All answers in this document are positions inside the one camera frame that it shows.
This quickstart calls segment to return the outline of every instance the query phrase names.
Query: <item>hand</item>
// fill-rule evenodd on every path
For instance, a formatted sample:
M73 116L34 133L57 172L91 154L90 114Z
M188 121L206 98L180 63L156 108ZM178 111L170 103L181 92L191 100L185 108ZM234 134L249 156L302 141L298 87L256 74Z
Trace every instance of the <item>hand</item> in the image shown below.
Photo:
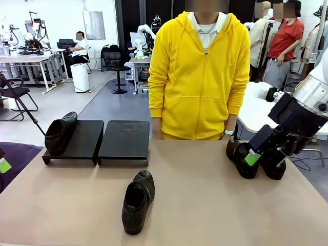
M220 140L229 141L231 138L232 138L232 136L225 134L225 135L223 135L223 137Z
M163 134L161 131L153 132L152 140L163 140Z
M277 65L281 66L283 64L284 59L285 59L285 55L281 53L277 58Z

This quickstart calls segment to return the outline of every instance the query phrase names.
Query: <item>red t-shirt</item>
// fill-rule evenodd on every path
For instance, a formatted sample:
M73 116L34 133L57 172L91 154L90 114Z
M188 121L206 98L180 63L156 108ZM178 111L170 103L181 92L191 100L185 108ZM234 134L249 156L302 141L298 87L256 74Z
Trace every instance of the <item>red t-shirt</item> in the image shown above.
M286 50L290 45L292 45L296 40L302 39L304 33L304 23L299 19L296 19L294 23L287 26L287 21L285 20L276 35L273 37L269 57L278 58L278 56ZM285 55L285 60L292 60L294 58L294 51L287 53Z

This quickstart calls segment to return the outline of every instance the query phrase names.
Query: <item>purple cloth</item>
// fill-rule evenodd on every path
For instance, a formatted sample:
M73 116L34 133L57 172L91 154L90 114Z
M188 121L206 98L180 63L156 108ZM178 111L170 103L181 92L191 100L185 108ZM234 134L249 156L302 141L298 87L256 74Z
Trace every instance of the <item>purple cloth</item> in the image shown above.
M12 167L5 174L0 174L1 193L44 147L0 142L0 148L6 153L4 158Z

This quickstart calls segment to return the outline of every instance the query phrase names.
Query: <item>shirt collar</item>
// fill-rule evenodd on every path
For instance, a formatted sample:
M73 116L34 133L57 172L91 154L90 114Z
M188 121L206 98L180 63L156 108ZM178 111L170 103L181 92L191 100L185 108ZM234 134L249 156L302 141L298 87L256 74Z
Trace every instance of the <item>shirt collar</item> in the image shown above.
M219 13L219 17L216 21L216 25L214 26L214 28L209 32L210 34L212 33L219 33L219 25L220 25L220 18L222 17L226 17L226 15L222 12ZM199 24L197 23L197 20L196 20L196 17L195 17L195 14L194 12L190 12L188 14L188 19L191 23L191 26L194 28L194 30L197 32L197 33L206 33L204 30L202 30L202 28L199 26Z

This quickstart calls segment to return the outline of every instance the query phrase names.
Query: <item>yellow hoodie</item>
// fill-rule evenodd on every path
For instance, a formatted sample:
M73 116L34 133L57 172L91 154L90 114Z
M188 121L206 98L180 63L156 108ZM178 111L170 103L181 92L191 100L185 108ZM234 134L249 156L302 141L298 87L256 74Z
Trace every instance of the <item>yellow hoodie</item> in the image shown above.
M228 115L238 115L249 81L249 33L229 14L206 53L187 15L166 22L156 35L151 117L161 117L161 130L171 136L219 140Z

